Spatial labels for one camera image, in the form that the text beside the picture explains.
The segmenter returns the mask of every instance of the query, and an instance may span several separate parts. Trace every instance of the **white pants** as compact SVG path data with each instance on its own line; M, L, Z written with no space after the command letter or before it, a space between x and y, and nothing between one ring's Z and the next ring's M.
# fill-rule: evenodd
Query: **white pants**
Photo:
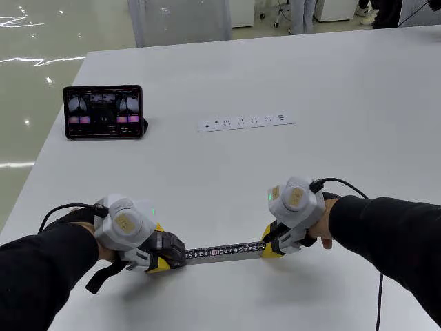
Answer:
M316 0L291 0L291 34L312 32Z

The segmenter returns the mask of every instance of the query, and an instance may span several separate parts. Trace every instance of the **yellow label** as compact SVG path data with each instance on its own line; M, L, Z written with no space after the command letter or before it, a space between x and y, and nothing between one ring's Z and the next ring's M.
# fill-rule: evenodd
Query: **yellow label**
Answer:
M273 193L273 200L276 200L279 197L279 195L280 195L280 193L278 191L278 186L273 188L273 192L272 193Z
M124 231L125 233L129 234L135 229L135 225L132 221L130 221L124 214L119 215L117 218L115 218L116 224Z
M301 188L294 188L291 192L291 196L289 197L289 204L297 207L300 200L302 200L302 197L303 190Z

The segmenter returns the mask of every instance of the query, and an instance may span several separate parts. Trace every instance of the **black strap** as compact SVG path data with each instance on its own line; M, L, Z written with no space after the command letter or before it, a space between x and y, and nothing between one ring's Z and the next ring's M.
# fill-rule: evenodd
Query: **black strap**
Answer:
M89 283L85 286L89 292L96 294L107 278L119 273L128 264L127 261L122 261L119 256L116 256L116 260L106 268L98 270L93 277L89 280Z

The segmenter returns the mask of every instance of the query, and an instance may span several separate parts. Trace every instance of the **glossy floor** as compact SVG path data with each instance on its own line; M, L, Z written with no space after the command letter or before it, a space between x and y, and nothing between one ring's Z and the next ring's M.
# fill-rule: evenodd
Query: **glossy floor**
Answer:
M314 30L358 28L354 21L317 23ZM267 17L254 28L235 30L233 38L286 34L287 22L274 29ZM0 45L1 229L60 110L62 89L84 56L135 43L126 0L3 0Z

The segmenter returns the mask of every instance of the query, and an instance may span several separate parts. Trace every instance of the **black cable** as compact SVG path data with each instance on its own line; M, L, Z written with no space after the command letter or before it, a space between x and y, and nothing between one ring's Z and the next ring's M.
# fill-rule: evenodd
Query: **black cable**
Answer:
M93 210L95 210L95 205L88 205L86 203L68 203L65 205L59 205L58 207L55 207L54 209L49 211L49 213L47 213L46 216L44 216L43 222L41 222L39 231L37 233L41 233L43 231L44 226L46 225L46 222L48 221L50 215L52 215L57 210L64 209L64 208L71 208L71 207L92 208Z
M324 186L325 182L327 182L327 181L336 181L338 183L346 185L347 187L349 187L352 190L356 191L363 198L368 199L368 197L367 197L367 195L365 193L361 192L354 185L352 185L352 184L348 183L347 181L344 181L343 179L340 179L340 178L327 177L327 178L323 178L323 179L317 179L316 181L313 181L309 185L309 187L310 187L311 191L315 194L318 191L320 191L321 189L323 189L323 186ZM378 299L377 299L377 323L376 323L376 326L375 326L375 331L379 331L379 329L380 329L381 297L382 297L382 292L383 292L383 278L384 278L384 275L382 273L380 273L380 281L378 283Z
M400 24L398 24L397 28L399 28L402 24L404 24L405 22L407 22L408 20L410 20L410 18L414 17L416 15L417 12L419 12L421 9L423 9L426 5L428 5L429 2L426 1L421 7L419 7L415 12L413 12L413 14L410 14L403 22L401 22Z
M291 19L289 19L289 18L287 18L287 17L285 16L285 13L283 12L283 9L282 9L282 5L280 4L280 0L278 0L278 8L279 8L279 11L280 11L280 13L282 14L282 16L283 16L286 20L291 21Z
M359 195L361 195L363 198L365 199L369 199L367 197L367 195L363 192L361 192L359 189L357 189L354 185L348 183L347 181L344 181L343 179L340 178L336 178L336 177L327 177L327 178L322 178L322 179L318 179L316 181L313 181L311 183L311 185L321 185L321 188L319 190L321 190L323 188L323 184L325 184L326 181L337 181L338 183L341 183L343 185L346 185L347 187L351 188L352 190L356 191Z

